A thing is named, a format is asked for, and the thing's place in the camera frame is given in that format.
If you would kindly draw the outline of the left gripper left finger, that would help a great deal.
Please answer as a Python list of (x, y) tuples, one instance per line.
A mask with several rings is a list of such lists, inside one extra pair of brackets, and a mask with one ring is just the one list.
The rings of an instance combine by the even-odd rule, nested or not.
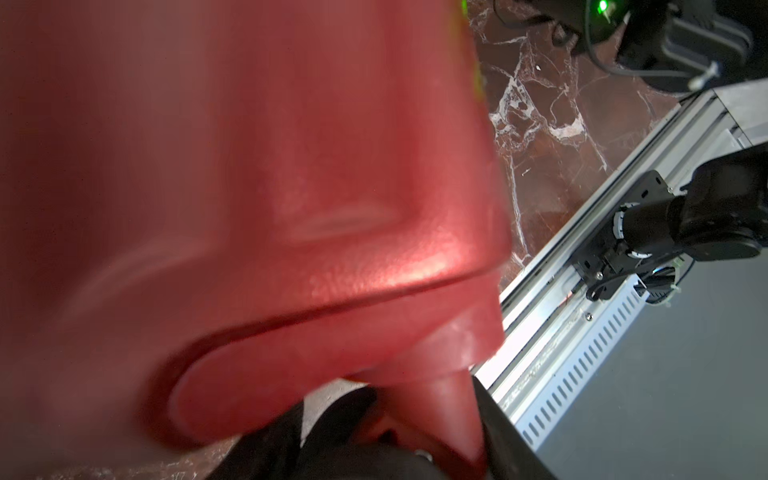
[(304, 402), (269, 425), (242, 436), (207, 480), (288, 479), (301, 446)]

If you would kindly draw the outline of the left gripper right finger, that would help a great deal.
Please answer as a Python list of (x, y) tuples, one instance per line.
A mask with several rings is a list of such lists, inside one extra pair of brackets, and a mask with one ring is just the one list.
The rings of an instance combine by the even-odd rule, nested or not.
[(556, 480), (482, 383), (472, 377), (484, 429), (488, 479)]

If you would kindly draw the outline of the red hard-shell suitcase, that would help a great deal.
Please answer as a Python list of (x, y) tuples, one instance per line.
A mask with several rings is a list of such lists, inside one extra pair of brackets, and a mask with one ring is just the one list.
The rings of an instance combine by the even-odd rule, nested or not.
[(463, 1), (1, 5), (1, 475), (352, 431), (479, 479), (512, 247)]

